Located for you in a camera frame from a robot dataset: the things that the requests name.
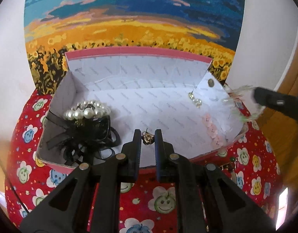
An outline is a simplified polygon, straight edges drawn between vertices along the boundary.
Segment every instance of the black ribbon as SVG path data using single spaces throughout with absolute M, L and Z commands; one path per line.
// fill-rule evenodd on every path
M 64 120 L 49 111 L 46 118 L 65 129 L 65 132 L 56 135 L 47 142 L 49 150 L 53 148 L 64 150 L 65 165 L 71 166 L 73 163 L 81 164 L 83 162 L 93 165 L 94 157 L 107 160 L 115 155 L 112 147 L 121 143 L 118 132 L 110 125 L 109 115 L 96 120 L 85 118 Z M 112 140 L 111 132 L 115 135 L 115 141 Z M 102 158 L 100 152 L 104 150 L 110 150 L 111 155 Z

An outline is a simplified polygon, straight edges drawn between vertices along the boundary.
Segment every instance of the pearl bracelet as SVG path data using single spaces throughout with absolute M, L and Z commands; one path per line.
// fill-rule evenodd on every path
M 71 107 L 63 114 L 63 118 L 66 120 L 81 120 L 83 118 L 101 118 L 109 115 L 111 112 L 110 108 L 105 104 L 96 100 L 83 101 L 77 103 L 76 107 Z

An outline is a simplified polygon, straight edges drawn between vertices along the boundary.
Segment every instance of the red fabric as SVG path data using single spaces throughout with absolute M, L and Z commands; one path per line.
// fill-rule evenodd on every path
M 49 108 L 51 98 L 50 95 L 38 96 L 36 91 L 32 94 L 14 130 L 8 157 L 8 176 L 29 210 L 34 209 L 65 178 L 65 175 L 54 172 L 51 179 L 51 168 L 34 159 L 42 133 L 42 117 Z M 237 103 L 237 107 L 243 114 L 249 115 L 241 102 Z M 243 191 L 274 218 L 282 188 L 280 171 L 272 149 L 256 122 L 249 122 L 248 126 L 249 131 L 245 137 L 230 147 L 227 155 L 220 157 L 217 153 L 211 153 L 199 158 L 198 163 L 222 165 L 228 163 L 231 157 L 237 158 L 235 173 L 238 186 L 243 183 Z M 134 186 L 129 184 L 126 189 L 124 187 L 127 184 L 123 183 L 121 186 L 120 233 L 126 233 L 131 227 L 134 227 L 133 230 L 137 229 L 141 225 L 143 232 L 177 231 L 174 185 L 158 183 L 154 170 L 149 172 L 151 173 L 140 174 Z M 7 181 L 6 199 L 9 218 L 19 226 L 26 214 Z

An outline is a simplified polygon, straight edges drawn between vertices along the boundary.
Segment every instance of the bright window light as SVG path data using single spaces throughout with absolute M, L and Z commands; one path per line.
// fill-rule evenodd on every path
M 284 223 L 287 213 L 288 204 L 288 188 L 286 188 L 279 196 L 278 216 L 276 222 L 276 230 Z

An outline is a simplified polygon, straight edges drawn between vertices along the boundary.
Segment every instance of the black cable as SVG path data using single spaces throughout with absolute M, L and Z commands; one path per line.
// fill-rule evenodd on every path
M 24 205 L 24 203 L 21 201 L 20 197 L 18 196 L 18 194 L 16 193 L 15 189 L 13 188 L 13 185 L 12 185 L 12 183 L 11 183 L 11 180 L 9 179 L 9 177 L 8 177 L 8 175 L 7 175 L 7 171 L 6 171 L 6 169 L 4 168 L 1 159 L 0 159 L 0 168 L 1 168 L 1 170 L 3 171 L 5 177 L 6 177 L 8 183 L 9 183 L 9 185 L 10 185 L 10 188 L 11 188 L 11 190 L 13 191 L 14 195 L 16 196 L 16 198 L 18 199 L 19 203 L 22 205 L 22 207 L 23 207 L 24 210 L 27 212 L 27 214 L 29 214 L 29 211 L 28 211 L 27 207 L 26 207 L 26 206 Z

